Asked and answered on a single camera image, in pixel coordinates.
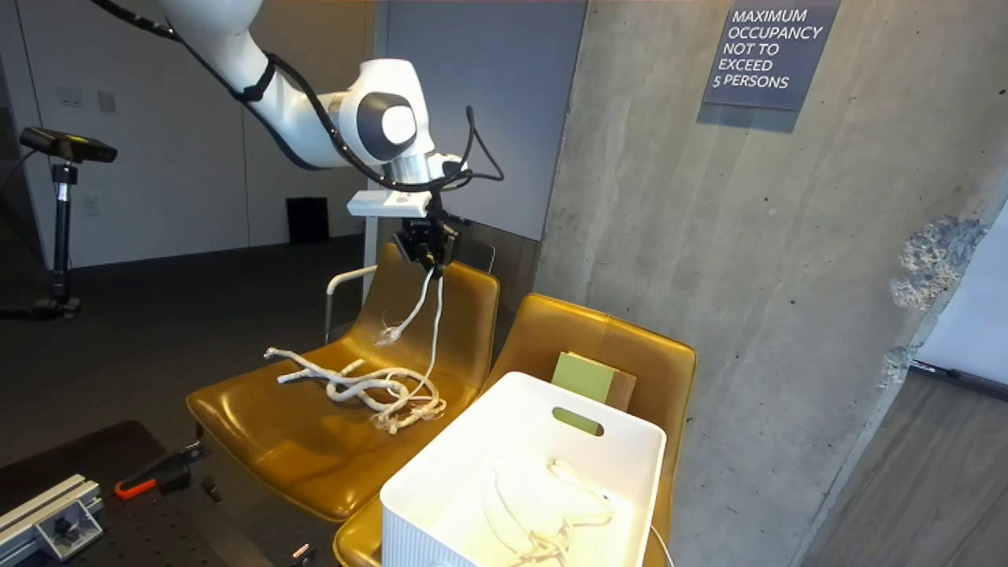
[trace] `rope on chair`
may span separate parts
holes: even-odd
[[[413,318],[425,304],[432,280],[433,280],[433,271],[425,275],[421,293],[417,293],[413,311],[400,323],[384,326],[378,343],[386,345],[403,337],[403,330],[413,323]],[[305,377],[327,382],[323,392],[335,404],[363,401],[368,410],[374,410],[374,424],[395,434],[400,429],[410,429],[417,418],[432,418],[432,415],[445,411],[445,405],[447,405],[432,382],[432,370],[436,364],[436,343],[441,343],[441,311],[445,311],[445,276],[436,276],[432,356],[428,356],[428,368],[421,374],[413,368],[378,368],[378,370],[352,374],[363,364],[363,359],[335,370],[335,368],[316,364],[310,359],[305,359],[294,348],[277,348],[277,345],[268,345],[265,359],[294,359],[296,364],[302,364],[296,370],[280,374],[277,385],[305,382]]]

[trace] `yellow chair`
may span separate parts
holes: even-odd
[[[559,352],[579,352],[631,370],[635,377],[626,411],[663,429],[668,447],[660,462],[659,502],[653,527],[671,529],[674,476],[680,437],[696,374],[696,348],[613,315],[551,299],[527,296],[503,348],[485,382],[490,388],[506,370],[551,377]],[[381,554],[381,502],[368,497],[335,535],[335,554],[350,567],[374,567]],[[660,545],[647,537],[646,562],[663,562]]]
[[[350,330],[305,352],[308,362],[342,368],[425,370],[432,352],[433,283],[425,308],[393,345],[378,345],[386,323],[400,323],[417,299],[421,268],[384,246],[372,288]],[[194,423],[220,442],[255,477],[296,508],[342,524],[391,471],[428,444],[476,392],[490,364],[497,320],[497,280],[467,263],[445,268],[441,348],[432,370],[447,410],[433,418],[381,431],[363,404],[335,404],[323,382],[277,385],[298,364],[283,359],[185,395]]]

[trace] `black sign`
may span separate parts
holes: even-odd
[[[842,0],[737,0],[704,84],[704,103],[799,110]]]

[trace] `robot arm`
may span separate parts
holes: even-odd
[[[159,6],[183,44],[269,127],[298,164],[350,159],[391,190],[467,180],[468,168],[461,157],[433,152],[413,63],[368,59],[346,92],[316,98],[296,68],[268,55],[247,35],[261,0],[159,0]]]

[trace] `white plastic bin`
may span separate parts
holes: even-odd
[[[659,424],[510,370],[384,481],[381,562],[642,562],[660,452]]]

